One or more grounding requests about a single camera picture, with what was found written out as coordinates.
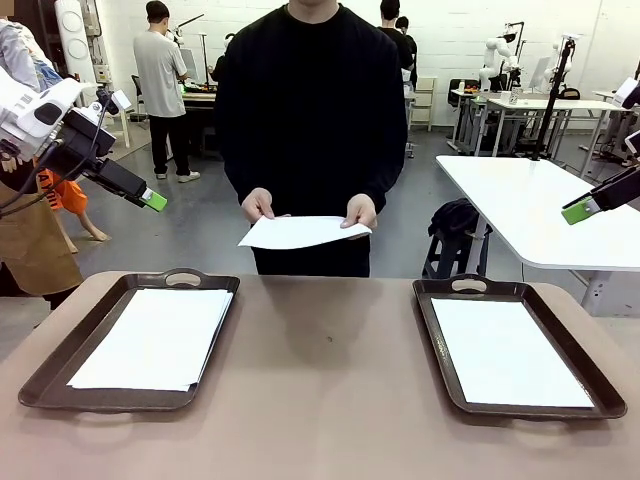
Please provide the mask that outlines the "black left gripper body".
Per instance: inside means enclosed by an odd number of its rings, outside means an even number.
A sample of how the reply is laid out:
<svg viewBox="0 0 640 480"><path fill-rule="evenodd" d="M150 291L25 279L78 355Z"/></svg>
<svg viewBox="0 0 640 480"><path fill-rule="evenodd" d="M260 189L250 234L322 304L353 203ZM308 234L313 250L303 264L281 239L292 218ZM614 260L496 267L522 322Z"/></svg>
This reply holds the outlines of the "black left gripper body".
<svg viewBox="0 0 640 480"><path fill-rule="evenodd" d="M55 173L101 173L115 137L73 108L39 157L39 165Z"/></svg>

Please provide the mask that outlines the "white A4 paper stack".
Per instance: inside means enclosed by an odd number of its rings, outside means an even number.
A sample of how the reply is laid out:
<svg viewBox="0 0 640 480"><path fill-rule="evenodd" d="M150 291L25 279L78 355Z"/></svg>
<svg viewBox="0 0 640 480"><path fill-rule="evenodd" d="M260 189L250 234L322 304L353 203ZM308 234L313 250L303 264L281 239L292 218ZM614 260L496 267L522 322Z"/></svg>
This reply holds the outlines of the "white A4 paper stack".
<svg viewBox="0 0 640 480"><path fill-rule="evenodd" d="M370 235L362 224L343 228L344 218L335 216L301 216L260 218L238 243L239 247L266 250L294 250L334 241Z"/></svg>

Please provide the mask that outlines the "person's right forearm black sleeve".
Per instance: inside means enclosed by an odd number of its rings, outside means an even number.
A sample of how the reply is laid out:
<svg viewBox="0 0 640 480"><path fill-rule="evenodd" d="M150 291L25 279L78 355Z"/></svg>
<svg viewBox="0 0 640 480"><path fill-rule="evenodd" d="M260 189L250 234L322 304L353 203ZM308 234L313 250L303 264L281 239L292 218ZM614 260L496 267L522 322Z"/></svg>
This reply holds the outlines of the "person's right forearm black sleeve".
<svg viewBox="0 0 640 480"><path fill-rule="evenodd" d="M271 194L268 158L260 151L241 145L221 147L224 170L242 204L255 190Z"/></svg>

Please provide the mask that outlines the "person's right hand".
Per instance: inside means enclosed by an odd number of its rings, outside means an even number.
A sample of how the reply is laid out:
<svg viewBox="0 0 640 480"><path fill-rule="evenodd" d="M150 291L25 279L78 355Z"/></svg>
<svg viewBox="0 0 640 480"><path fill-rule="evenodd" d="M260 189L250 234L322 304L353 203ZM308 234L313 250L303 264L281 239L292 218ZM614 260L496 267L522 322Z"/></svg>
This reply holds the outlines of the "person's right hand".
<svg viewBox="0 0 640 480"><path fill-rule="evenodd" d="M272 210L272 196L264 188L253 189L241 203L246 219L255 224L262 217L274 219Z"/></svg>

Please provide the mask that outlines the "mannequin in orange clothes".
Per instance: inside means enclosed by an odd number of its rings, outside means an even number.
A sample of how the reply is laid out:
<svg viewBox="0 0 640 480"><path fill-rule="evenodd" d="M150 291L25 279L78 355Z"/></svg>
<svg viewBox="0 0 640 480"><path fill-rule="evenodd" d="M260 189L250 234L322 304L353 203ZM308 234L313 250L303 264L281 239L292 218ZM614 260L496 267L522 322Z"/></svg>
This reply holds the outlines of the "mannequin in orange clothes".
<svg viewBox="0 0 640 480"><path fill-rule="evenodd" d="M34 62L37 79L42 91L58 84L62 80L62 77L53 69L51 62L43 54L31 50L30 55ZM46 195L46 199L56 214L55 219L72 254L77 253L78 249L62 225L59 215L62 209L74 214L93 240L105 242L111 239L89 219L86 212L88 197L75 181L65 180L61 182L52 192Z"/></svg>

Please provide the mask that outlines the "large white table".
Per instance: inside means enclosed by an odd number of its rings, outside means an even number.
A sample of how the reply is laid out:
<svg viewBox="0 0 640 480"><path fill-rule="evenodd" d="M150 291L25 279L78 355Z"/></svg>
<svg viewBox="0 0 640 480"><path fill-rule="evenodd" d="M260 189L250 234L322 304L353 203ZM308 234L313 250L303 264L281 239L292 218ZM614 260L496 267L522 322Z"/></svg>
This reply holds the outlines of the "large white table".
<svg viewBox="0 0 640 480"><path fill-rule="evenodd" d="M549 161L439 155L436 162L522 263L589 272L581 302L589 314L640 318L640 211L625 205L570 225L562 207L592 187Z"/></svg>

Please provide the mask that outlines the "tall white air conditioner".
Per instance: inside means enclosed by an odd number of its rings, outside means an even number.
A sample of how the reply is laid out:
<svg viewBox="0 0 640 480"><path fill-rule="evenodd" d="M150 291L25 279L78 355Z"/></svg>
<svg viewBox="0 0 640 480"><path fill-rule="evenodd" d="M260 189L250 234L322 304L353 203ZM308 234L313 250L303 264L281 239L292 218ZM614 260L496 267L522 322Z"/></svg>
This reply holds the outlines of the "tall white air conditioner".
<svg viewBox="0 0 640 480"><path fill-rule="evenodd" d="M55 0L54 9L67 70L81 82L95 83L84 18L79 0Z"/></svg>

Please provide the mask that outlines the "black tripod stand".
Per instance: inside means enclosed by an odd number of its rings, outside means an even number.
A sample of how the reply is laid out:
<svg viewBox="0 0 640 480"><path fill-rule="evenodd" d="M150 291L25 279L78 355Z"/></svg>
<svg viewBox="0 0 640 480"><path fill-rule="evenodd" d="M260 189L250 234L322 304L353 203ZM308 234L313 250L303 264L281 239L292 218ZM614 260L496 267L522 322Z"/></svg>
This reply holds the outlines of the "black tripod stand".
<svg viewBox="0 0 640 480"><path fill-rule="evenodd" d="M549 93L549 99L544 112L544 116L542 118L538 138L536 140L536 145L531 157L533 161L540 160L542 149L544 147L545 136L551 123L555 102L559 95L559 89L563 81L566 66L568 61L573 57L573 52L575 51L577 37L575 35L564 34L562 38L563 40L560 45L561 50L559 55L559 61L555 68L555 72L551 77L552 82L551 82L551 90Z"/></svg>

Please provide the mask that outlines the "person in grey T-shirt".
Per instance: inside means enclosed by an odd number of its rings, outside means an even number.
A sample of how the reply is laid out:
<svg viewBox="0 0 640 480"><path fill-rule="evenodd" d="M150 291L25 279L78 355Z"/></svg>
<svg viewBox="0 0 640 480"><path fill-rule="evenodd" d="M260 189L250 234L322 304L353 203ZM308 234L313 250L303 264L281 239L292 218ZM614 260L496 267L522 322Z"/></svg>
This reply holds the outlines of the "person in grey T-shirt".
<svg viewBox="0 0 640 480"><path fill-rule="evenodd" d="M151 151L156 178L167 178L168 159L176 166L180 183L200 178L190 169L186 109L180 83L188 70L178 45L167 37L170 13L161 0L146 4L148 28L133 41L139 83L149 116Z"/></svg>

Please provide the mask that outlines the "cluttered background workbench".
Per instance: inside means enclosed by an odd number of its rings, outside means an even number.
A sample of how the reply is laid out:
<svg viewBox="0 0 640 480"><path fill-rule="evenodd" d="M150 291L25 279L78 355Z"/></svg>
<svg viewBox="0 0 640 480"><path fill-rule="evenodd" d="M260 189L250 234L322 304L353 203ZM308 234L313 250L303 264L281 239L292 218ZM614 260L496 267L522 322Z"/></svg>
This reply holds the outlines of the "cluttered background workbench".
<svg viewBox="0 0 640 480"><path fill-rule="evenodd" d="M186 89L182 98L186 111L189 154L199 158L218 157L219 142L214 118L216 94Z"/></svg>

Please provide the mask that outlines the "mannequin with brown apron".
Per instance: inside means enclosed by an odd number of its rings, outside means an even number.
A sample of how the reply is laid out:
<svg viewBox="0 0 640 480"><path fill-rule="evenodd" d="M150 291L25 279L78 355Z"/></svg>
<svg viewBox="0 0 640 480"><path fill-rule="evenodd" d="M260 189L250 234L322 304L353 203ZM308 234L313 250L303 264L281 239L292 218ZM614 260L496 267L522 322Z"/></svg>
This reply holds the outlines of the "mannequin with brown apron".
<svg viewBox="0 0 640 480"><path fill-rule="evenodd" d="M0 16L0 69L31 90L40 90L34 62L21 37L22 27ZM79 268L64 240L55 214L41 188L27 178L34 164L4 166L0 163L0 203L23 185L28 188L21 204L37 202L0 219L0 290L13 288L59 307L82 283Z"/></svg>

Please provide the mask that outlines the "white monitor back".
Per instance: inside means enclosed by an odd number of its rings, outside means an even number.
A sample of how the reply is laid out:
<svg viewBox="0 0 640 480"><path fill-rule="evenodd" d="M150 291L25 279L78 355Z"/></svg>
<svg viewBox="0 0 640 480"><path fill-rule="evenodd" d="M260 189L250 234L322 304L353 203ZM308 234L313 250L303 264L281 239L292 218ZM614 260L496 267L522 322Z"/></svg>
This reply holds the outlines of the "white monitor back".
<svg viewBox="0 0 640 480"><path fill-rule="evenodd" d="M546 72L549 67L550 58L541 57L529 82L529 89L533 92L545 93L548 90L548 78Z"/></svg>

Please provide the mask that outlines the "black padded office chair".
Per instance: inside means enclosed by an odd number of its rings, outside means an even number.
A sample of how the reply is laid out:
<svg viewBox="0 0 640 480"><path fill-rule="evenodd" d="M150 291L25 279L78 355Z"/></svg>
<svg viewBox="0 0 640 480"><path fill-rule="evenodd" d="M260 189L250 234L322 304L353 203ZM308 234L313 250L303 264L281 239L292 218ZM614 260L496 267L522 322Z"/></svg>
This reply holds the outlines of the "black padded office chair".
<svg viewBox="0 0 640 480"><path fill-rule="evenodd" d="M466 99L473 98L480 90L480 82L475 79L452 79L447 102L458 108Z"/></svg>

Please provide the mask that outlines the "person in black sweater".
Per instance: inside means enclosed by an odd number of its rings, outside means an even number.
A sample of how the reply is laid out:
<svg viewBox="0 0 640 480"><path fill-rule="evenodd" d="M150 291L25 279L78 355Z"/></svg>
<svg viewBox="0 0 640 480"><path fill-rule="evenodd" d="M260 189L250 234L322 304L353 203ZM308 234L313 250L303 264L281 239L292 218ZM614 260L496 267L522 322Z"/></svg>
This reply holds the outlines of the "person in black sweater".
<svg viewBox="0 0 640 480"><path fill-rule="evenodd" d="M407 141L396 45L339 0L288 0L240 30L225 58L220 149L268 158L275 218L345 219L359 160Z"/></svg>

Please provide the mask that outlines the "brown plastic serving tray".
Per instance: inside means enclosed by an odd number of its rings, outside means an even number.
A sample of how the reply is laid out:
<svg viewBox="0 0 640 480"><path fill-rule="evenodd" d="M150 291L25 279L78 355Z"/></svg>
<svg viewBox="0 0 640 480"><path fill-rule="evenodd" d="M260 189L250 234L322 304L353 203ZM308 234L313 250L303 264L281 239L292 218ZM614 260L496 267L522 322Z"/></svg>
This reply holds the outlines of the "brown plastic serving tray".
<svg viewBox="0 0 640 480"><path fill-rule="evenodd" d="M495 282L484 277L463 274L445 280L415 280L413 290L422 320L428 332L444 386L459 410L480 416L531 421L577 421L618 419L627 413L627 404L606 375L564 326L534 287L519 282ZM588 407L525 406L473 403L464 398L450 349L431 304L433 299L497 300L522 304L554 351L560 355L578 384L586 390Z"/></svg>

